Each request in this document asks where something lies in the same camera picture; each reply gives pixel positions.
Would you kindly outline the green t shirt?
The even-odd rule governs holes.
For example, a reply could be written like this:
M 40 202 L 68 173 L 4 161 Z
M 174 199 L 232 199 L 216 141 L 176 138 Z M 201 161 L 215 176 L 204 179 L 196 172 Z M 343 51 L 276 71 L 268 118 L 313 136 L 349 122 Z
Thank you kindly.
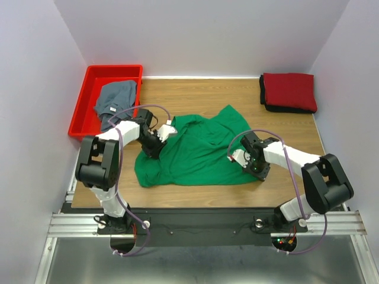
M 158 159 L 138 155 L 134 171 L 140 186 L 241 185 L 257 180 L 227 158 L 229 147 L 239 147 L 233 138 L 250 129 L 231 105 L 213 118 L 196 114 L 175 117 L 172 125 L 178 133 L 167 140 Z

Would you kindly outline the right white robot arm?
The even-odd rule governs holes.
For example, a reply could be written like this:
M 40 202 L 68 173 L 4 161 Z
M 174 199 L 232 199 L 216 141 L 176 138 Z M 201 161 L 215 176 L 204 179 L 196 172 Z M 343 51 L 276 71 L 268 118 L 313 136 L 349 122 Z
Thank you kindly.
M 325 214 L 354 196 L 353 187 L 338 158 L 333 154 L 319 156 L 306 153 L 283 143 L 279 138 L 261 140 L 254 133 L 246 133 L 240 141 L 242 149 L 229 157 L 242 170 L 260 181 L 268 176 L 275 164 L 303 181 L 304 194 L 295 185 L 296 197 L 277 206 L 272 217 L 273 226 L 285 231 L 294 221 L 313 213 Z

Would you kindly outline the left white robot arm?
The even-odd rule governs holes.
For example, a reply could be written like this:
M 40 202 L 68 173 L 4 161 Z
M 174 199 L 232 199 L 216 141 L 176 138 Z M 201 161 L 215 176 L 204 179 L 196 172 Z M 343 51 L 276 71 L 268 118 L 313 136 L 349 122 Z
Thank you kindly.
M 100 234 L 127 234 L 136 227 L 128 213 L 129 204 L 118 192 L 123 150 L 129 143 L 137 141 L 147 157 L 158 159 L 168 138 L 177 133 L 171 119 L 159 129 L 152 129 L 150 124 L 153 117 L 152 112 L 143 108 L 136 117 L 120 122 L 112 117 L 109 130 L 82 139 L 75 178 L 89 188 L 100 202 L 104 213 L 94 217 Z

